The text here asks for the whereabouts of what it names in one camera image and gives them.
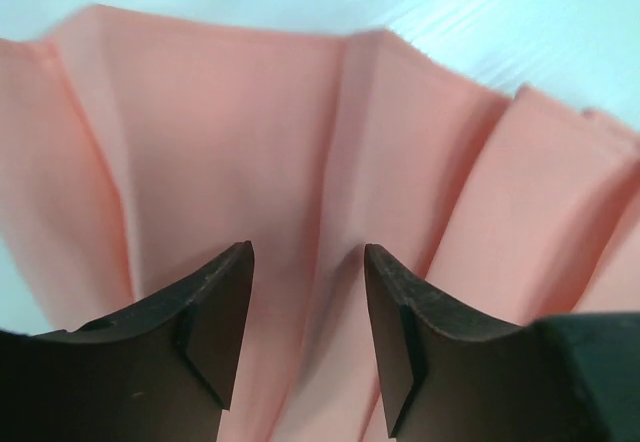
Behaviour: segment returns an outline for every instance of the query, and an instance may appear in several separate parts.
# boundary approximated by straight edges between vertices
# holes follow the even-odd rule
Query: white surface
[[[296,31],[386,25],[482,83],[513,92],[531,82],[640,128],[640,0],[0,0],[0,37],[37,37],[94,2]],[[47,330],[2,247],[0,327]]]

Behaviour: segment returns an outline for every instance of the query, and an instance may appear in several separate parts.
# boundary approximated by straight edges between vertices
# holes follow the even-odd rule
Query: clamp jaw
[[[0,332],[0,439],[211,442],[229,409],[251,243],[78,331]]]
[[[420,279],[379,245],[365,278],[398,442],[640,441],[640,313],[519,327]]]

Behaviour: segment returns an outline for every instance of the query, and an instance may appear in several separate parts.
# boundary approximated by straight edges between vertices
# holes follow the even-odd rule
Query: pleated fabric
[[[239,240],[254,291],[221,442],[387,440],[365,243],[517,323],[638,309],[638,136],[393,33],[94,6],[0,41],[0,231],[58,328]]]

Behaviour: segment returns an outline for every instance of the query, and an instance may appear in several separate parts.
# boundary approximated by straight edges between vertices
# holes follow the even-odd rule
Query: black plastic part
[[[0,440],[215,441],[231,404],[253,266],[251,243],[238,243],[76,332],[0,332]]]
[[[382,400],[398,442],[640,441],[640,314],[519,327],[365,249]]]

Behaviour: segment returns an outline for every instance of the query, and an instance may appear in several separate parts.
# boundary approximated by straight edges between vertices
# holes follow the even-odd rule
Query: crease
[[[439,223],[432,234],[428,236],[429,240],[423,241],[422,256],[416,266],[416,273],[422,279],[426,278],[429,272],[467,181],[510,102],[509,99],[505,99],[502,103],[492,103],[487,106],[485,111],[476,114],[478,119],[483,122],[478,124],[478,127],[475,127],[473,131],[469,130],[469,127],[463,128],[454,143],[454,147],[462,146],[462,150],[459,152],[460,155],[456,157],[457,162],[451,160],[451,163],[447,164],[449,175],[445,174],[442,178],[442,185],[438,188],[443,194],[437,208]]]
[[[341,53],[339,55],[340,60],[337,64],[337,73],[339,74],[338,76],[339,80],[337,81],[336,88],[335,88],[334,108],[332,110],[332,115],[329,120],[329,124],[328,124],[329,127],[327,129],[327,134],[325,135],[324,140],[322,142],[322,150],[320,151],[321,153],[320,160],[318,161],[316,177],[319,182],[316,184],[315,198],[313,199],[313,200],[316,200],[317,202],[312,210],[312,221],[310,223],[311,233],[313,237],[313,244],[309,248],[311,252],[310,254],[311,255],[311,266],[310,266],[311,284],[309,286],[307,298],[305,301],[305,318],[304,318],[304,323],[302,324],[299,342],[298,342],[300,350],[298,354],[298,359],[296,361],[296,367],[294,370],[292,370],[292,375],[287,384],[285,395],[282,397],[282,399],[280,400],[280,403],[278,404],[278,409],[276,411],[276,414],[274,415],[273,422],[269,427],[269,430],[264,439],[265,442],[272,442],[274,440],[278,423],[282,419],[285,407],[287,406],[288,401],[291,399],[293,395],[294,387],[300,375],[302,363],[304,362],[304,359],[305,359],[306,346],[304,342],[305,342],[305,336],[306,336],[306,332],[307,332],[308,325],[311,318],[311,308],[312,308],[313,292],[314,292],[313,287],[315,286],[315,282],[316,282],[315,274],[318,268],[320,239],[322,234],[321,226],[322,226],[322,219],[323,219],[322,214],[324,209],[324,197],[326,193],[327,172],[329,168],[329,159],[331,157],[331,148],[333,147],[334,140],[336,138],[337,127],[338,127],[338,112],[339,112],[340,99],[341,99],[341,93],[343,88],[342,75],[344,70],[346,54],[347,54],[347,45],[348,45],[348,41],[345,41],[345,43],[340,49],[341,50]]]
[[[369,405],[367,406],[367,417],[364,419],[362,427],[360,429],[358,442],[364,442],[365,438],[369,434],[369,428],[371,427],[371,422],[373,422],[373,414],[376,411],[376,407],[378,405],[378,402],[380,401],[381,394],[382,392],[380,390],[380,380],[378,379],[378,377],[376,377],[373,388],[371,390]]]
[[[323,239],[326,239],[325,236],[325,230],[322,229],[322,219],[323,219],[323,213],[326,211],[326,204],[327,204],[327,194],[329,193],[329,189],[328,189],[328,184],[330,182],[331,179],[333,179],[334,175],[329,173],[329,166],[330,166],[330,161],[332,159],[332,152],[334,150],[334,147],[336,146],[337,143],[340,143],[341,140],[338,140],[338,132],[339,129],[341,128],[341,126],[343,126],[346,123],[351,123],[357,126],[357,131],[359,136],[358,137],[352,137],[352,136],[347,136],[349,137],[349,148],[352,149],[350,151],[351,154],[357,154],[357,156],[354,156],[350,161],[349,161],[349,168],[350,170],[350,175],[348,176],[349,181],[348,182],[342,182],[340,184],[340,191],[344,190],[345,187],[347,188],[347,190],[350,190],[350,188],[353,186],[353,181],[357,180],[358,178],[358,174],[360,173],[360,166],[362,163],[362,141],[364,140],[364,137],[362,136],[363,133],[366,132],[367,130],[367,121],[369,120],[368,114],[370,111],[370,104],[368,103],[368,100],[370,98],[371,95],[371,91],[373,90],[373,86],[374,86],[374,80],[375,80],[375,74],[377,72],[377,65],[376,62],[378,60],[378,52],[380,50],[380,32],[379,31],[369,31],[369,32],[363,32],[363,33],[358,33],[355,34],[353,36],[350,36],[347,38],[346,43],[345,43],[345,47],[344,47],[344,52],[343,52],[343,56],[342,56],[342,61],[341,61],[341,65],[340,65],[340,75],[339,75],[339,81],[338,81],[338,89],[337,89],[337,93],[336,93],[336,101],[335,101],[335,114],[334,114],[334,118],[332,121],[332,131],[331,131],[331,137],[330,140],[327,143],[327,151],[326,154],[324,156],[324,167],[323,167],[323,179],[321,182],[322,185],[322,198],[320,199],[320,204],[319,204],[319,217],[318,217],[318,229],[317,229],[317,240],[316,240],[316,251],[315,251],[315,260],[314,260],[314,267],[313,267],[313,272],[312,272],[312,281],[310,284],[310,288],[309,288],[309,295],[307,297],[307,301],[306,301],[306,306],[307,306],[307,316],[305,318],[305,322],[303,324],[303,330],[301,332],[301,340],[300,340],[300,357],[298,359],[298,365],[297,365],[297,369],[295,371],[295,376],[292,377],[291,379],[291,385],[288,387],[288,392],[289,392],[289,397],[292,395],[293,392],[293,386],[295,386],[295,383],[298,381],[300,375],[302,374],[302,368],[303,368],[303,363],[305,362],[305,359],[308,357],[307,349],[311,346],[310,341],[313,340],[314,336],[318,336],[319,333],[321,333],[321,328],[314,333],[311,333],[311,329],[312,327],[312,322],[314,321],[313,318],[313,312],[312,312],[312,308],[313,308],[313,301],[315,300],[315,295],[316,295],[316,291],[318,290],[318,281],[319,281],[319,265],[318,265],[318,258],[319,258],[319,251],[320,251],[320,246],[321,246],[321,241]],[[372,44],[371,42],[371,38],[376,38],[376,40],[374,41],[374,43]],[[362,53],[365,53],[366,55],[366,64],[367,64],[367,68],[369,69],[369,73],[367,74],[360,74],[358,76],[358,80],[362,80],[362,77],[367,77],[366,79],[366,84],[363,88],[359,88],[358,92],[360,93],[364,93],[366,96],[366,100],[364,103],[360,104],[360,106],[356,107],[356,116],[355,117],[349,117],[348,120],[345,120],[345,115],[351,115],[352,114],[352,110],[353,110],[353,105],[349,104],[349,100],[350,100],[350,93],[345,94],[345,90],[347,90],[350,86],[352,86],[354,84],[354,81],[352,79],[353,77],[353,73],[355,72],[354,68],[350,68],[350,70],[347,72],[346,70],[346,64],[348,62],[348,58],[351,55],[351,57],[354,56],[354,47],[357,47],[356,49],[356,54],[360,55],[360,57],[362,57]],[[360,69],[362,67],[362,62],[361,59],[358,60],[358,62],[355,64],[357,66],[357,69]],[[350,253],[356,251],[357,252],[358,247],[354,247],[352,248],[352,250],[350,251]],[[283,403],[281,405],[281,410],[284,410],[284,407],[286,406],[285,403]],[[270,437],[266,439],[266,442],[272,442],[273,441],[273,432],[270,434]]]
[[[615,244],[621,242],[617,229],[640,190],[640,160],[636,158],[630,167],[621,170],[621,173],[614,175],[613,178],[613,181],[609,181],[612,187],[599,198],[596,207],[589,215],[587,228],[578,232],[580,241],[572,243],[570,240],[572,234],[576,232],[575,225],[583,225],[580,220],[576,220],[569,226],[567,236],[563,237],[557,245],[559,255],[555,257],[547,274],[541,279],[550,282],[545,283],[546,289],[544,287],[542,290],[537,289],[531,295],[529,300],[534,302],[529,306],[530,311],[526,321],[574,311],[594,281],[598,269],[613,255],[612,250]],[[589,257],[588,253],[586,256],[584,254],[585,242],[589,240],[597,241],[591,248],[593,257]],[[561,249],[568,245],[572,247],[572,254],[566,261],[567,258]],[[584,269],[585,273],[581,274],[574,283],[567,284],[566,281],[571,280],[572,275],[576,273],[576,262],[585,257],[591,259]]]
[[[62,61],[62,58],[60,56],[60,52],[56,43],[52,40],[43,40],[43,41],[31,44],[31,47],[35,51],[36,57],[42,60],[43,53],[36,49],[35,44],[41,45],[45,49],[44,56],[48,57],[49,60],[52,62],[52,64],[50,65],[51,65],[51,68],[53,69],[54,76],[58,79],[58,83],[60,84],[63,92],[67,96],[71,109],[76,116],[75,118],[78,121],[78,124],[81,130],[84,132],[85,136],[87,137],[87,140],[91,145],[91,149],[93,150],[96,156],[96,160],[98,161],[98,165],[101,168],[102,173],[107,180],[107,185],[109,186],[109,191],[111,192],[111,196],[113,197],[113,200],[117,202],[116,216],[118,218],[119,225],[120,225],[120,229],[118,230],[118,233],[120,234],[119,236],[120,241],[118,246],[119,246],[121,262],[123,264],[124,275],[126,278],[126,280],[124,281],[124,284],[125,284],[125,289],[127,291],[127,295],[129,296],[130,303],[133,303],[135,301],[135,296],[133,291],[133,282],[131,278],[128,243],[127,243],[127,238],[125,234],[124,207],[122,205],[122,198],[120,196],[120,192],[118,191],[113,175],[111,174],[111,171],[108,168],[109,166],[108,166],[106,157],[102,149],[100,148],[100,144],[98,143],[98,140],[93,130],[91,129],[91,123],[89,122],[89,117],[87,115],[87,112],[83,107],[82,103],[80,102],[80,97],[77,91],[75,90],[75,88],[73,87],[71,78],[69,77],[69,74],[67,73],[66,68],[64,67],[64,63]]]
[[[606,269],[606,267],[608,267],[609,263],[617,254],[618,250],[620,250],[620,248],[627,242],[627,240],[636,230],[638,222],[640,221],[640,205],[638,205],[638,194],[640,194],[640,187],[637,188],[633,197],[629,201],[629,205],[624,210],[620,221],[613,231],[611,239],[607,242],[603,254],[598,260],[598,264],[596,265],[594,273],[591,276],[591,280],[589,281],[587,287],[585,288],[585,291],[580,296],[572,311],[579,309],[580,305],[585,299],[585,296],[587,296],[590,289],[594,287],[594,284],[597,281],[597,277],[602,273],[603,270]]]

